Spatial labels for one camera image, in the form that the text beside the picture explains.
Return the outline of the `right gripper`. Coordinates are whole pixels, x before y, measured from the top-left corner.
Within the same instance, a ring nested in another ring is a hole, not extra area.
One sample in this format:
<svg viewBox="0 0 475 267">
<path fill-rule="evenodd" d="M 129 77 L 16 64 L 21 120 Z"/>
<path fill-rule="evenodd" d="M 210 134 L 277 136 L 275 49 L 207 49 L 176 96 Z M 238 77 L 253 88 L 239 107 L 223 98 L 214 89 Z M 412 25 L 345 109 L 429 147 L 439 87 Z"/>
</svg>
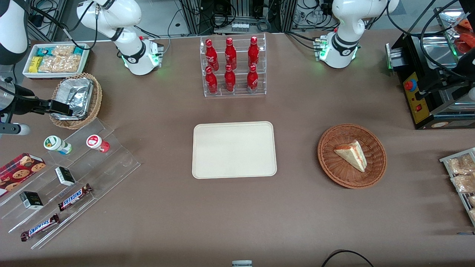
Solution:
<svg viewBox="0 0 475 267">
<path fill-rule="evenodd" d="M 56 100 L 45 100 L 38 98 L 33 91 L 19 86 L 15 83 L 1 83 L 1 114 L 13 113 L 14 115 L 24 115 L 26 113 L 44 114 L 45 107 L 50 102 L 50 112 L 71 116 L 73 110 L 66 103 Z"/>
</svg>

